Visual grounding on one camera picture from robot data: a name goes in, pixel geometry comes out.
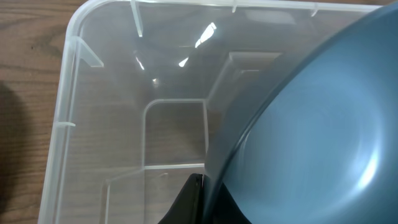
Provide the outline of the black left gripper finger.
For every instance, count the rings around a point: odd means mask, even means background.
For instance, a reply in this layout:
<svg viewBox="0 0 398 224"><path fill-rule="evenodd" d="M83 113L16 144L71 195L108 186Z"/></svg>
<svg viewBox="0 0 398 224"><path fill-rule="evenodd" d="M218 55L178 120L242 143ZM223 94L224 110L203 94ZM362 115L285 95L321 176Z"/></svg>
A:
<svg viewBox="0 0 398 224"><path fill-rule="evenodd" d="M159 224L201 224L203 174L191 174Z"/></svg>

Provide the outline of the blue bowl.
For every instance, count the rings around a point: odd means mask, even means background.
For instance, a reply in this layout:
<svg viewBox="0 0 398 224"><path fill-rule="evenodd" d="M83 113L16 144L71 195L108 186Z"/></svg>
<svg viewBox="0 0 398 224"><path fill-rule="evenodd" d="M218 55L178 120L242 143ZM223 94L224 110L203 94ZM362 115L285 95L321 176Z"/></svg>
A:
<svg viewBox="0 0 398 224"><path fill-rule="evenodd" d="M397 222L397 4L279 57L231 103L203 222Z"/></svg>

